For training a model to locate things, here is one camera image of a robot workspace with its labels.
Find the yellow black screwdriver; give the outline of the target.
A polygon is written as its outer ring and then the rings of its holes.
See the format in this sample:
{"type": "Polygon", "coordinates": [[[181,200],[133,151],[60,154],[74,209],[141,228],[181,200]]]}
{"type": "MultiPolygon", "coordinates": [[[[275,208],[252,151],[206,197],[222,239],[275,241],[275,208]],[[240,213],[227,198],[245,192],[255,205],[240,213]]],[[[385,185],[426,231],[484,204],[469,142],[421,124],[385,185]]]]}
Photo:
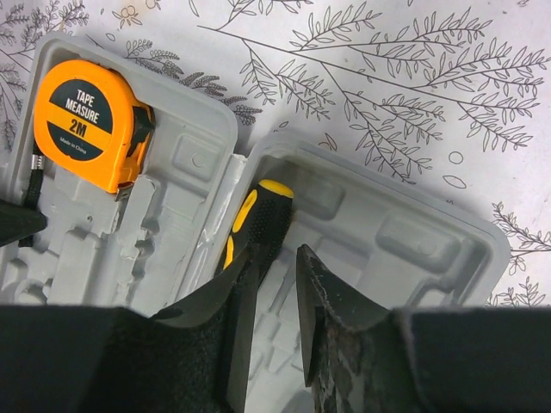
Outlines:
{"type": "Polygon", "coordinates": [[[251,189],[233,220],[215,270],[219,274],[250,244],[260,249],[259,280],[277,258],[293,212],[294,191],[285,184],[262,179],[251,189]]]}

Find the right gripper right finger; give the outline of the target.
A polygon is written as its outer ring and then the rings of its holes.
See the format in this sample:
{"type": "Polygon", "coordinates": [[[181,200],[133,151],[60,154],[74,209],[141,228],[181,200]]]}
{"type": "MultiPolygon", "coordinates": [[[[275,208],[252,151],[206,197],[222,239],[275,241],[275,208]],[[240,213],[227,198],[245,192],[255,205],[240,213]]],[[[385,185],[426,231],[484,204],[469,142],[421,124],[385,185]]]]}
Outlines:
{"type": "Polygon", "coordinates": [[[386,309],[296,253],[304,380],[317,412],[547,412],[547,307],[386,309]]]}

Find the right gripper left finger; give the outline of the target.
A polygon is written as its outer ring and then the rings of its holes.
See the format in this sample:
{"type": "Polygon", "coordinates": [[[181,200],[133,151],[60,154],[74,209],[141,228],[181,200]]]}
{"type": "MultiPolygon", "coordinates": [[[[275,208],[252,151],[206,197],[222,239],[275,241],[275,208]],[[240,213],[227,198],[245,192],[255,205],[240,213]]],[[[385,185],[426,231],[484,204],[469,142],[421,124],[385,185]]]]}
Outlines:
{"type": "Polygon", "coordinates": [[[241,412],[260,251],[142,316],[125,307],[5,305],[4,412],[241,412]]]}

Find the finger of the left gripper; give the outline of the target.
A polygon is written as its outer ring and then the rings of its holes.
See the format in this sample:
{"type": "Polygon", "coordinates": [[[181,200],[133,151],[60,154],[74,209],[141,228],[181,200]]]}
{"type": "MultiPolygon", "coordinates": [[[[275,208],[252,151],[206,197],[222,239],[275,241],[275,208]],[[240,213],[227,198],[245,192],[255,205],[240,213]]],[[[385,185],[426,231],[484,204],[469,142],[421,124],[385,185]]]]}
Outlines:
{"type": "Polygon", "coordinates": [[[32,246],[34,235],[46,229],[46,216],[41,212],[1,200],[0,232],[2,246],[15,241],[19,246],[32,246]]]}

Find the grey plastic tool case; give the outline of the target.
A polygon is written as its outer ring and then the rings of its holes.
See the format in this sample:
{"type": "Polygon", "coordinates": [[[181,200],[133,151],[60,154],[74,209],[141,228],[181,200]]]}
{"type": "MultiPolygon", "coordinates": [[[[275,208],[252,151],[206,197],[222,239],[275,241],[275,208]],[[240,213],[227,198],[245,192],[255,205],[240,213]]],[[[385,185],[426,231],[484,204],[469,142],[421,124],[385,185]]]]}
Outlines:
{"type": "Polygon", "coordinates": [[[311,145],[292,129],[236,152],[224,104],[60,32],[39,43],[1,196],[19,201],[32,168],[34,99],[55,66],[83,59],[119,72],[154,113],[141,175],[126,200],[46,162],[48,220],[30,248],[1,250],[5,304],[127,306],[152,315],[206,283],[253,183],[294,191],[293,218],[258,291],[245,410],[310,412],[300,354],[295,254],[309,245],[379,305],[481,305],[505,271],[498,228],[311,145]]]}

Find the orange tape measure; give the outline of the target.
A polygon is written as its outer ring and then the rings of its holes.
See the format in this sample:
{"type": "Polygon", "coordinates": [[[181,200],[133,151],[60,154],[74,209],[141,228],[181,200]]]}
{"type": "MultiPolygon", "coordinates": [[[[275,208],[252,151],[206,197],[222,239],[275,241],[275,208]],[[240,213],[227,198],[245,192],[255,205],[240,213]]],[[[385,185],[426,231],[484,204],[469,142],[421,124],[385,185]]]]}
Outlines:
{"type": "Polygon", "coordinates": [[[137,99],[127,80],[88,60],[55,65],[34,98],[40,151],[109,194],[134,185],[154,129],[153,109],[137,99]]]}

